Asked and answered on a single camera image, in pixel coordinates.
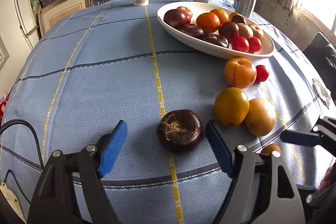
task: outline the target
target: cherry tomato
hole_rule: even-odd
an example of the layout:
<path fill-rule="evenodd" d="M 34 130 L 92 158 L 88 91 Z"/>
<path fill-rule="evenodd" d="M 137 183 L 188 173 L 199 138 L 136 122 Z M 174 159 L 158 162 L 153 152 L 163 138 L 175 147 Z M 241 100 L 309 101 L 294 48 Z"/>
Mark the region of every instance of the cherry tomato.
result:
<path fill-rule="evenodd" d="M 264 65 L 258 65 L 255 67 L 257 70 L 257 78 L 256 81 L 264 82 L 267 80 L 269 71 Z"/>
<path fill-rule="evenodd" d="M 186 24 L 190 24 L 190 22 L 191 22 L 191 18 L 190 18 L 190 15 L 188 15 L 188 14 L 185 14 L 185 18 L 186 18 Z"/>
<path fill-rule="evenodd" d="M 245 37 L 236 37 L 232 41 L 232 49 L 240 52 L 247 52 L 249 50 L 249 43 Z"/>
<path fill-rule="evenodd" d="M 247 39 L 248 43 L 249 43 L 249 51 L 250 52 L 259 52 L 261 49 L 261 41 L 259 38 L 257 37 L 250 37 L 249 39 Z"/>

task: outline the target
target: black cable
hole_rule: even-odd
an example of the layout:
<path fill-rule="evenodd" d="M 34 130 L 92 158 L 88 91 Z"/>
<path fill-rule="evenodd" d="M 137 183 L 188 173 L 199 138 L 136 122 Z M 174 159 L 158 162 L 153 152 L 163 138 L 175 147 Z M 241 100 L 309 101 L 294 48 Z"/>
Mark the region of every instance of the black cable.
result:
<path fill-rule="evenodd" d="M 7 173 L 6 173 L 6 176 L 5 176 L 5 179 L 4 179 L 3 182 L 6 183 L 9 173 L 12 174 L 12 176 L 13 176 L 13 178 L 14 178 L 14 180 L 15 180 L 15 183 L 16 183 L 16 185 L 18 186 L 18 188 L 19 188 L 21 194 L 23 195 L 23 197 L 27 200 L 27 202 L 28 202 L 29 204 L 31 204 L 30 200 L 26 197 L 25 193 L 24 193 L 23 190 L 21 189 L 21 187 L 20 187 L 20 185 L 19 185 L 19 182 L 17 182 L 17 179 L 16 179 L 16 177 L 15 177 L 15 175 L 14 175 L 14 173 L 13 173 L 13 171 L 12 171 L 11 169 L 8 169 L 8 171 L 7 171 Z"/>
<path fill-rule="evenodd" d="M 41 169 L 44 169 L 44 165 L 43 165 L 43 159 L 42 159 L 42 153 L 41 153 L 41 148 L 40 148 L 40 143 L 39 143 L 39 139 L 37 138 L 37 134 L 33 128 L 33 126 L 28 123 L 25 120 L 22 119 L 14 119 L 14 120 L 10 120 L 6 123 L 4 123 L 1 127 L 0 127 L 0 136 L 1 134 L 9 127 L 15 125 L 15 124 L 22 124 L 26 127 L 28 127 L 30 129 L 30 131 L 32 132 L 34 139 L 35 139 L 35 143 L 36 143 L 36 149 L 37 149 L 37 155 L 39 157 L 39 161 L 40 161 L 40 165 L 41 165 Z"/>

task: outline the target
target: plate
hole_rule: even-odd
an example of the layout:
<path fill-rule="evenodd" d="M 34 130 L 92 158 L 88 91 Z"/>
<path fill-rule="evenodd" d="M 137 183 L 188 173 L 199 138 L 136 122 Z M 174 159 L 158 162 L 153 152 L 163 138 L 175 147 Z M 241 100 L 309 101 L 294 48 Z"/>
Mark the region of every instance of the plate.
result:
<path fill-rule="evenodd" d="M 217 56 L 224 59 L 230 59 L 232 57 L 240 56 L 245 57 L 250 60 L 256 60 L 256 59 L 264 59 L 269 58 L 274 54 L 275 46 L 268 36 L 268 34 L 264 31 L 264 36 L 261 40 L 261 49 L 259 52 L 255 52 L 254 54 L 247 53 L 247 52 L 239 52 L 232 50 L 230 48 L 224 48 L 221 46 L 217 46 L 208 42 L 205 42 L 203 40 L 191 37 L 185 33 L 182 33 L 173 27 L 169 26 L 167 23 L 163 22 L 163 17 L 165 13 L 171 9 L 176 9 L 179 6 L 187 7 L 191 10 L 193 13 L 193 17 L 191 19 L 191 23 L 196 24 L 197 17 L 202 13 L 208 13 L 212 9 L 215 8 L 221 8 L 225 10 L 228 14 L 232 13 L 232 11 L 225 9 L 221 6 L 211 5 L 207 3 L 201 3 L 201 2 L 193 2 L 193 1 L 181 1 L 181 2 L 173 2 L 169 3 L 167 5 L 162 6 L 157 11 L 157 19 L 159 20 L 160 24 L 164 27 L 164 29 L 171 34 L 173 37 L 175 37 L 180 42 L 186 44 L 189 47 L 192 47 L 196 50 L 199 50 L 201 52 Z M 244 17 L 246 19 L 247 24 L 254 23 L 253 21 L 249 20 L 248 18 Z"/>

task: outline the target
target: blue tablecloth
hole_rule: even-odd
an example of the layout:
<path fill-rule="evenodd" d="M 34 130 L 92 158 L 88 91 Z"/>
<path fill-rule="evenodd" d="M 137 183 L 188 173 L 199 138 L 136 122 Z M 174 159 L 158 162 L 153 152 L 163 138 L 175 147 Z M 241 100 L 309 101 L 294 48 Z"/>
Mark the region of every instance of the blue tablecloth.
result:
<path fill-rule="evenodd" d="M 113 0 L 60 20 L 28 57 L 3 119 L 21 118 L 34 126 L 44 162 L 53 150 L 71 153 L 96 143 L 125 120 L 128 138 L 103 180 L 123 224 L 211 223 L 231 182 L 220 171 L 206 138 L 195 150 L 171 156 L 155 133 L 161 115 L 174 109 L 193 110 L 205 126 L 215 118 L 216 96 L 228 87 L 223 78 L 226 60 L 187 47 L 159 24 L 157 10 L 172 1 L 183 0 L 150 0 L 147 7 Z M 211 3 L 235 7 L 229 0 Z M 313 78 L 320 77 L 295 44 L 259 15 L 252 20 L 273 39 L 276 52 L 254 62 L 268 67 L 269 79 L 244 91 L 249 99 L 270 100 L 277 123 L 261 138 L 243 125 L 228 128 L 227 133 L 254 151 L 271 142 L 279 144 L 296 183 L 317 186 L 332 156 L 321 147 L 285 144 L 278 137 L 284 128 L 311 129 L 321 113 L 335 117 L 335 105 L 328 109 L 315 93 Z M 31 133 L 14 126 L 1 141 L 1 178 L 11 168 L 31 199 L 41 175 Z M 7 184 L 27 216 L 29 204 L 11 178 Z M 78 177 L 74 184 L 82 216 L 90 220 Z M 245 220 L 254 198 L 252 194 Z"/>

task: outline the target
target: silver bolt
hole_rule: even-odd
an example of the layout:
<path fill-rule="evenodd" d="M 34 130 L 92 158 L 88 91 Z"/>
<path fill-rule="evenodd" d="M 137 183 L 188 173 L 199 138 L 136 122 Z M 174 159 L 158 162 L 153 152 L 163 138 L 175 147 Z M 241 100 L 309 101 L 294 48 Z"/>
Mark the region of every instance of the silver bolt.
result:
<path fill-rule="evenodd" d="M 96 146 L 94 144 L 89 144 L 86 147 L 86 151 L 88 151 L 88 152 L 93 152 L 94 150 L 96 150 Z"/>
<path fill-rule="evenodd" d="M 247 151 L 247 147 L 243 144 L 240 144 L 237 146 L 237 149 L 240 151 L 240 152 L 246 152 Z"/>
<path fill-rule="evenodd" d="M 272 155 L 273 155 L 273 157 L 276 157 L 276 158 L 280 158 L 280 156 L 281 156 L 281 154 L 276 150 L 272 151 Z"/>
<path fill-rule="evenodd" d="M 61 155 L 61 151 L 59 150 L 55 150 L 53 153 L 52 153 L 53 157 L 59 157 Z"/>
<path fill-rule="evenodd" d="M 308 195 L 306 197 L 306 203 L 311 203 L 311 201 L 313 200 L 314 196 L 312 194 Z"/>

